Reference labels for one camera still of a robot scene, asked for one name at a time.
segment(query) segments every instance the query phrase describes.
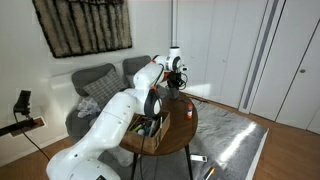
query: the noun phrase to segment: gray couch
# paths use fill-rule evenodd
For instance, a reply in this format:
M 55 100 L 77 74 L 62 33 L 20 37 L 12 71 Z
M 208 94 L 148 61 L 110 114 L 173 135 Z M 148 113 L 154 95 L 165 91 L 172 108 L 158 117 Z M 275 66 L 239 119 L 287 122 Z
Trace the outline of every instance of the gray couch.
M 139 69 L 144 67 L 150 61 L 149 56 L 142 56 L 136 58 L 125 59 L 123 61 L 124 83 L 126 87 L 131 87 L 128 78 L 134 75 Z M 84 86 L 97 81 L 98 79 L 106 76 L 111 70 L 115 70 L 113 64 L 105 64 L 98 67 L 88 68 L 75 72 L 72 75 L 72 82 L 77 93 L 86 97 L 89 94 L 84 90 Z M 79 111 L 77 109 L 70 112 L 66 119 L 66 127 L 69 136 L 74 142 L 78 142 L 90 129 L 90 121 L 99 114 L 87 115 L 84 118 L 78 117 Z

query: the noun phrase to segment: white wall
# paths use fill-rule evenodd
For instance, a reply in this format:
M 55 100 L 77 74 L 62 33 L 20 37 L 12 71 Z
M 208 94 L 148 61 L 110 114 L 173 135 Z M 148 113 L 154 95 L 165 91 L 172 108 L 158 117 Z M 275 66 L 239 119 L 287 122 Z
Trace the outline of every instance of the white wall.
M 32 91 L 46 123 L 28 135 L 41 147 L 66 135 L 64 115 L 49 78 L 84 67 L 120 63 L 127 57 L 167 54 L 170 46 L 170 2 L 128 2 L 133 48 L 98 55 L 54 59 L 38 23 L 32 1 L 2 0 L 0 6 L 0 127 L 14 123 L 12 107 L 21 89 Z M 23 136 L 0 137 L 0 166 L 35 150 Z

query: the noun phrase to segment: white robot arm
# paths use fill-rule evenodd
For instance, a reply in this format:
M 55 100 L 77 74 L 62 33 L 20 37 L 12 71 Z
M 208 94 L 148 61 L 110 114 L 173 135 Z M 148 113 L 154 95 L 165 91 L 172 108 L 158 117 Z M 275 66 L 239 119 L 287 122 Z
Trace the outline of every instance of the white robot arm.
M 118 92 L 105 106 L 89 132 L 75 145 L 57 153 L 47 166 L 51 180 L 119 180 L 109 166 L 98 161 L 106 149 L 118 146 L 134 113 L 153 116 L 160 112 L 160 99 L 150 98 L 151 87 L 159 84 L 164 72 L 181 67 L 180 49 L 169 56 L 156 56 L 134 76 L 135 89 Z

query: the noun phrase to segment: wooden crate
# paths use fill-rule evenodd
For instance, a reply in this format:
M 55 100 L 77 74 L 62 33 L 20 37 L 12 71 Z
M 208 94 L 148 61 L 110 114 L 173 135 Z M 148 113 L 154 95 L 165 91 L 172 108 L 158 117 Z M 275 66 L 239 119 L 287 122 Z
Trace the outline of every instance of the wooden crate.
M 162 111 L 162 116 L 163 116 L 162 129 L 159 128 L 152 137 L 149 137 L 149 136 L 144 137 L 145 139 L 143 142 L 143 151 L 148 153 L 154 153 L 157 150 L 165 133 L 169 129 L 170 112 Z M 137 149 L 141 149 L 142 147 L 143 136 L 139 135 L 138 133 L 129 131 L 129 129 L 131 129 L 132 124 L 134 124 L 135 122 L 141 119 L 142 119 L 142 116 L 134 116 L 133 121 L 129 125 L 129 128 L 122 139 L 123 143 L 133 146 Z

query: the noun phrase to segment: cable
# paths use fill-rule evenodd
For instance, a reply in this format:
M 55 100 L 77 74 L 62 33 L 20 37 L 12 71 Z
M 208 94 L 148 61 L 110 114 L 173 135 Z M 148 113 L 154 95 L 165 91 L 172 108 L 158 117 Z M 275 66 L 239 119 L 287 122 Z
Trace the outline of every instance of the cable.
M 142 155 L 142 150 L 143 150 L 143 145 L 144 145 L 144 139 L 145 139 L 145 135 L 143 135 L 143 139 L 142 139 L 142 144 L 141 144 L 141 148 L 140 148 L 140 155 L 141 155 L 141 157 L 140 157 L 140 176 L 141 176 L 141 179 L 143 180 L 143 174 L 142 174 L 142 157 L 143 157 L 143 155 Z
M 159 78 L 160 78 L 160 76 L 161 76 L 161 74 L 162 74 L 162 72 L 163 72 L 163 70 L 164 70 L 164 66 L 162 65 L 162 64 L 159 64 L 159 65 L 161 65 L 162 66 L 162 69 L 161 69 L 161 72 L 160 72 L 160 74 L 158 75 L 158 78 L 157 78 L 157 80 L 154 82 L 154 85 L 153 86 L 156 86 L 157 85 L 157 83 L 158 83 L 158 80 L 159 80 Z
M 16 122 L 19 123 L 15 112 L 13 112 L 13 115 L 14 115 L 14 118 L 16 119 Z M 44 152 L 42 151 L 42 149 L 40 149 L 39 146 L 37 146 L 37 144 L 34 143 L 34 142 L 26 135 L 26 133 L 23 131 L 23 129 L 22 129 L 21 127 L 20 127 L 20 131 L 22 132 L 22 134 L 23 134 L 34 146 L 36 146 L 36 147 L 39 149 L 39 151 L 40 151 L 44 156 L 46 156 L 46 158 L 48 159 L 48 161 L 50 161 L 49 156 L 46 155 L 46 153 L 44 153 Z
M 156 168 L 154 170 L 154 176 L 153 176 L 153 180 L 156 179 L 156 175 L 157 175 L 157 170 L 158 170 L 158 159 L 159 159 L 159 156 L 157 156 L 157 160 L 156 160 Z
M 186 74 L 184 74 L 184 73 L 181 73 L 182 75 L 184 75 L 184 77 L 186 77 L 186 80 L 184 81 L 184 80 L 182 80 L 182 79 L 180 79 L 179 80 L 179 86 L 180 87 L 182 87 L 183 86 L 183 88 L 179 88 L 179 90 L 184 90 L 186 87 L 187 87 L 187 83 L 188 83 L 188 76 L 186 75 Z

